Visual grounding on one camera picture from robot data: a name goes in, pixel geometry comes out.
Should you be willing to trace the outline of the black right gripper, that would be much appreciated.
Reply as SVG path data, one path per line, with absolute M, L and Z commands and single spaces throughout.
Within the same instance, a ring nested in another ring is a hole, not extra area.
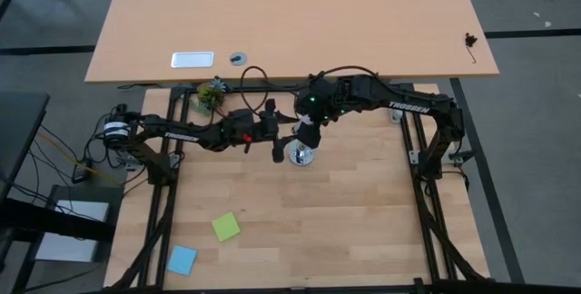
M 298 140 L 311 149 L 320 145 L 320 124 L 336 122 L 341 116 L 341 108 L 336 102 L 340 94 L 341 81 L 323 76 L 310 75 L 296 96 L 294 111 L 300 116 L 309 116 L 316 123 L 302 123 L 298 128 Z

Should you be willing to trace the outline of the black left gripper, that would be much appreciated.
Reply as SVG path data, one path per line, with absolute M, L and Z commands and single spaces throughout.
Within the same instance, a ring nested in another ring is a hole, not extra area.
M 274 99 L 268 99 L 264 110 L 259 112 L 260 121 L 254 130 L 253 139 L 256 142 L 273 142 L 278 138 L 278 123 L 298 123 L 300 118 L 284 115 L 280 111 L 275 112 L 276 103 Z M 297 139 L 296 135 L 284 136 L 276 141 L 278 147 L 284 148 L 288 143 Z

